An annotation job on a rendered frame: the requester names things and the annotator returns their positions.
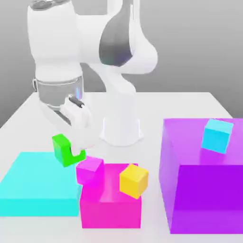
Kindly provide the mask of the small magenta cube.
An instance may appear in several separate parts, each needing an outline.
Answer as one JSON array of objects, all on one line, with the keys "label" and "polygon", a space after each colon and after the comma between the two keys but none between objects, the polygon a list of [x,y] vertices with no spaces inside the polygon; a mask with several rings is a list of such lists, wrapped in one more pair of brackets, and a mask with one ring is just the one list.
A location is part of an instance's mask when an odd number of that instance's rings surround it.
[{"label": "small magenta cube", "polygon": [[96,187],[104,177],[103,159],[87,156],[76,166],[77,183],[83,186]]}]

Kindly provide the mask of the small green cube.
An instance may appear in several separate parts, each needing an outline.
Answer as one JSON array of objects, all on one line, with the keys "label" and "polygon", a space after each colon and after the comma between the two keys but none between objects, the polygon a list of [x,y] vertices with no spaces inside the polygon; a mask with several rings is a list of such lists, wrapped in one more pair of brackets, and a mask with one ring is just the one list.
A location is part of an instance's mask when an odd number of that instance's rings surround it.
[{"label": "small green cube", "polygon": [[86,159],[85,150],[80,151],[76,156],[72,155],[71,143],[63,134],[53,136],[52,142],[55,157],[64,167],[68,167]]}]

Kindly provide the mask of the small yellow cube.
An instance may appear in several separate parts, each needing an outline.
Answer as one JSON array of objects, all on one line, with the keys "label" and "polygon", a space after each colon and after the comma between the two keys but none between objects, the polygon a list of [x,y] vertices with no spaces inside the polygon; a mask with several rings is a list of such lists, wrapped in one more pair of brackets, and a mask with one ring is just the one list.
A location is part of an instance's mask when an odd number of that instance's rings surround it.
[{"label": "small yellow cube", "polygon": [[148,187],[149,172],[137,165],[129,164],[119,175],[120,192],[138,199]]}]

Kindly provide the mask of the large cyan box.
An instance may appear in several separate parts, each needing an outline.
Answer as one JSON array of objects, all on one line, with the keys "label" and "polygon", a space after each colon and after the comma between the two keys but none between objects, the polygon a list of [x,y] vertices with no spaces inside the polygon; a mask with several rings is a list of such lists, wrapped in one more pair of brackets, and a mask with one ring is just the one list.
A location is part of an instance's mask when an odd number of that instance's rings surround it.
[{"label": "large cyan box", "polygon": [[0,216],[78,216],[75,165],[52,152],[22,152],[0,182]]}]

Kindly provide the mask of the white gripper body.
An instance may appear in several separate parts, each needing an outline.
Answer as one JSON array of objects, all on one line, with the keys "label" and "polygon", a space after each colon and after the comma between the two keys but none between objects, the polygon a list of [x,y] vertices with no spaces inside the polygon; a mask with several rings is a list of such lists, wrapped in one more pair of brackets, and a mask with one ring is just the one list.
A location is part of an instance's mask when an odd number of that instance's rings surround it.
[{"label": "white gripper body", "polygon": [[85,149],[94,145],[93,118],[87,107],[63,110],[52,107],[49,111],[51,122],[70,143],[80,141]]}]

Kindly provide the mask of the large pink box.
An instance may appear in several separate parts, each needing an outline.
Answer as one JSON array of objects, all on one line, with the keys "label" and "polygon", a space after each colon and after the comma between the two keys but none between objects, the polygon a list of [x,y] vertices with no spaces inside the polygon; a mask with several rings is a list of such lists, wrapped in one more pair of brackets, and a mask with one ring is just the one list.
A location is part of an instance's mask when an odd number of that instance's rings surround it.
[{"label": "large pink box", "polygon": [[120,192],[120,173],[128,164],[105,164],[104,178],[95,187],[85,185],[80,196],[82,227],[140,228],[142,199]]}]

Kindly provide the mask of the small cyan cube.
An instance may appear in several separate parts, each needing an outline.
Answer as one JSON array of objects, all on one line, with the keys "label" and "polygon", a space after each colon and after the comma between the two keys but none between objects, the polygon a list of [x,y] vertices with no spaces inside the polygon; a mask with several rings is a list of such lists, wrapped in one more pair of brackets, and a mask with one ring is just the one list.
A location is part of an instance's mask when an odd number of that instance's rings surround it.
[{"label": "small cyan cube", "polygon": [[201,148],[225,154],[234,124],[217,119],[209,119],[203,133]]}]

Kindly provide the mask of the large purple box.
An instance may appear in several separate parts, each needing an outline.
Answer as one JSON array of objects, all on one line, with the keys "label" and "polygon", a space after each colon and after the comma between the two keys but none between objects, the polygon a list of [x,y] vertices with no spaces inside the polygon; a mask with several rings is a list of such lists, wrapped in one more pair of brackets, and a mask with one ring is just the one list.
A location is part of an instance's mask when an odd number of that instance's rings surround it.
[{"label": "large purple box", "polygon": [[201,119],[165,119],[159,183],[172,234],[243,234],[243,119],[225,154],[202,149]]}]

